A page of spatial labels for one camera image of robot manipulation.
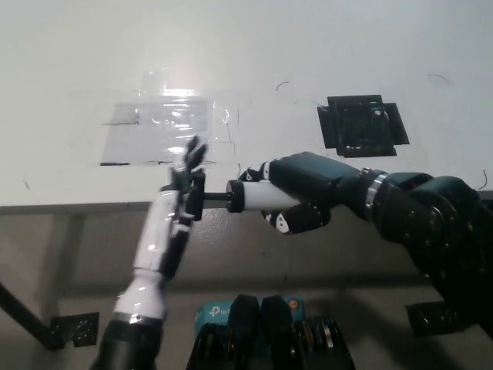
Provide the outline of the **dark teal right robot hand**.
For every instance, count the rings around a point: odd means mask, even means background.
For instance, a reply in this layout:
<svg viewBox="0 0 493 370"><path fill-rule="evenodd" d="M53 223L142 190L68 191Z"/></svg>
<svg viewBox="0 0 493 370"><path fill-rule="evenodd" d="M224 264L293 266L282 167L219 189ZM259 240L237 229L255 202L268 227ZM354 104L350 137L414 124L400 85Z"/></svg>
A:
<svg viewBox="0 0 493 370"><path fill-rule="evenodd" d="M330 222L331 210L340 205L364 220L371 179L357 168L310 152L264 162L243 171L239 180L267 180L300 200L284 210L262 210L269 224L282 234L300 234Z"/></svg>

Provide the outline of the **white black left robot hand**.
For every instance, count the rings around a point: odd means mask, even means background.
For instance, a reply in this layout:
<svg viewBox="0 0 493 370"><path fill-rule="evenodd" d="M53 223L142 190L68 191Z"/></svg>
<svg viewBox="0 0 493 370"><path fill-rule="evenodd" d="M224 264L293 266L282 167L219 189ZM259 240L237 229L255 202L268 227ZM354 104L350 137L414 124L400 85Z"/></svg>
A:
<svg viewBox="0 0 493 370"><path fill-rule="evenodd" d="M133 265L135 278L173 279L193 223L202 218L206 174L200 168L207 145L193 137L173 163L169 183L149 206Z"/></svg>

